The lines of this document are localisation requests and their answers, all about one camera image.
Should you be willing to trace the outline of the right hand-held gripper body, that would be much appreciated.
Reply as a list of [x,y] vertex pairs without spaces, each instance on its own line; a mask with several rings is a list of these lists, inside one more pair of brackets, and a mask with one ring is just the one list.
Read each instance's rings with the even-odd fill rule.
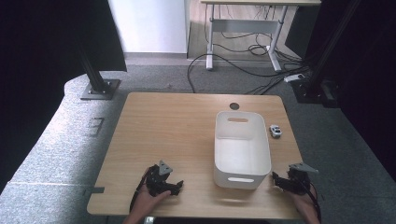
[[292,192],[299,195],[306,194],[310,190],[311,184],[308,174],[317,174],[318,169],[313,168],[304,162],[290,164],[289,168],[288,177],[294,184]]

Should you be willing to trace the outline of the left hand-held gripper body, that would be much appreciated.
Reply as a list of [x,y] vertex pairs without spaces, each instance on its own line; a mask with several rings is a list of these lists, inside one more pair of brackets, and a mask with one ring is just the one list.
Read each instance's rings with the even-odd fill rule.
[[166,191],[175,192],[175,186],[166,182],[172,172],[173,169],[164,161],[159,161],[158,164],[148,168],[146,185],[151,196],[157,196]]

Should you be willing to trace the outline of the white plastic storage bin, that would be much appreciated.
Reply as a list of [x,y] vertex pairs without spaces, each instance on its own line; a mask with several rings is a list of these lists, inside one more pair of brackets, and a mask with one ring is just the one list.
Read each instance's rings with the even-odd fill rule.
[[264,118],[253,112],[219,112],[214,164],[214,180],[218,186],[256,189],[272,170]]

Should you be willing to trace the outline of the small grey toy car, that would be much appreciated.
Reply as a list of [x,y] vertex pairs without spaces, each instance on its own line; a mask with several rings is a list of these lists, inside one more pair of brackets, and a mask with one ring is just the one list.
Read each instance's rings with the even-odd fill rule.
[[274,138],[279,138],[282,134],[282,131],[278,125],[272,124],[269,127],[270,133]]

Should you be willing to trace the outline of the person's left hand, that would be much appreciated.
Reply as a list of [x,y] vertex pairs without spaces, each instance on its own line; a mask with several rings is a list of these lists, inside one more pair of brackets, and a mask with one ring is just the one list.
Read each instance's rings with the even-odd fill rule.
[[146,186],[143,186],[137,191],[137,197],[135,199],[130,215],[135,219],[141,219],[147,216],[155,208],[156,205],[158,205],[161,201],[163,201],[170,195],[171,191],[168,190],[156,196],[151,196],[149,194],[149,189]]

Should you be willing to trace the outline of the person's right hand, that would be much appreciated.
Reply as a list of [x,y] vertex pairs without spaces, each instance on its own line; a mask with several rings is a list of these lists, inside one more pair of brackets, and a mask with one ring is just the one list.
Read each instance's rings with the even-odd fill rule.
[[298,195],[288,191],[287,194],[290,196],[305,224],[320,224],[318,212],[308,194]]

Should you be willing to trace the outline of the black metal stand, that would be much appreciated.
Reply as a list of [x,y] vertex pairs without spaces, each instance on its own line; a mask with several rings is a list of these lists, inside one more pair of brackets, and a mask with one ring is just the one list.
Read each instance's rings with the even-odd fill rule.
[[326,66],[360,3],[361,0],[321,0],[314,10],[316,21],[304,57],[310,77],[291,82],[299,103],[337,106],[330,87],[322,89],[322,83]]
[[120,85],[119,79],[104,79],[100,72],[93,68],[91,61],[81,44],[78,45],[80,62],[90,83],[81,94],[81,100],[111,100]]

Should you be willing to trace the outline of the white power strip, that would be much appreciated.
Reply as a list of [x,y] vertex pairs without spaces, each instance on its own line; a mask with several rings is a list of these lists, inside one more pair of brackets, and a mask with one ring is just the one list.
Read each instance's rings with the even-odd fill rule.
[[304,79],[305,76],[303,74],[295,74],[295,75],[290,75],[290,76],[286,76],[284,77],[284,81],[289,83],[295,80],[301,80]]

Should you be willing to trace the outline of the black curtain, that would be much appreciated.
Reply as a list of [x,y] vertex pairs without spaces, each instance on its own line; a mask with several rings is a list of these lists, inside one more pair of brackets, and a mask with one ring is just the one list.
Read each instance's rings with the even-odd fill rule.
[[[286,38],[303,63],[315,9],[298,7]],[[396,0],[361,0],[325,74],[322,89],[396,181]]]
[[0,0],[0,193],[89,67],[126,69],[109,0]]

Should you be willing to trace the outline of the white frame desk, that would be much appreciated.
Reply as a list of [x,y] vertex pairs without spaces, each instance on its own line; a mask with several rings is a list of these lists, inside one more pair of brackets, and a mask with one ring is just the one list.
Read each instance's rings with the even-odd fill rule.
[[[211,6],[211,16],[209,18],[209,36],[206,48],[205,66],[207,70],[213,69],[214,57],[214,33],[255,33],[269,34],[272,36],[270,45],[266,47],[270,62],[276,72],[281,71],[278,58],[276,57],[276,44],[282,30],[286,13],[289,7],[316,7],[321,4],[321,0],[200,0],[202,4]],[[273,6],[282,7],[277,20],[234,20],[216,19],[215,6]]]

